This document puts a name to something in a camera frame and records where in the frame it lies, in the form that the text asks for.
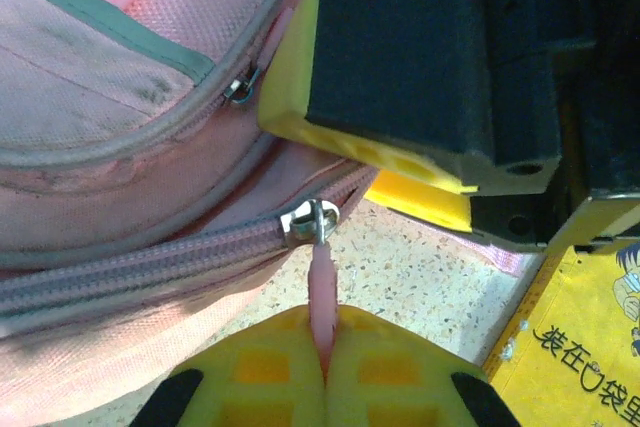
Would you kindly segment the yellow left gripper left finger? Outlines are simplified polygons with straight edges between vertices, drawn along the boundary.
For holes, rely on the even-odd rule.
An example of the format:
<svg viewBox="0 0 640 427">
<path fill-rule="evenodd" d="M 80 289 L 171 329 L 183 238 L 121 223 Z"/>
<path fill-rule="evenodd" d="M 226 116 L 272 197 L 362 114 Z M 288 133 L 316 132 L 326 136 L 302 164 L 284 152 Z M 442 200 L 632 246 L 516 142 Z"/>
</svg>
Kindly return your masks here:
<svg viewBox="0 0 640 427">
<path fill-rule="evenodd" d="M 309 312 L 298 306 L 177 365 L 133 426 L 323 426 L 324 383 Z"/>
</svg>

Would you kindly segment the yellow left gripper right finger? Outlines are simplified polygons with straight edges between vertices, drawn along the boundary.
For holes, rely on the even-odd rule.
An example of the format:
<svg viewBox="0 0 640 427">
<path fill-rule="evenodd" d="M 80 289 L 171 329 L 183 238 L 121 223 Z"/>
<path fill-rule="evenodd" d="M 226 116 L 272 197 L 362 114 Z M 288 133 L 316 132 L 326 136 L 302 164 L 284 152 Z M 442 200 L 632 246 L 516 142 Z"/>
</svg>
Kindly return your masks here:
<svg viewBox="0 0 640 427">
<path fill-rule="evenodd" d="M 327 377 L 329 426 L 518 426 L 471 363 L 362 309 L 342 305 Z"/>
</svg>

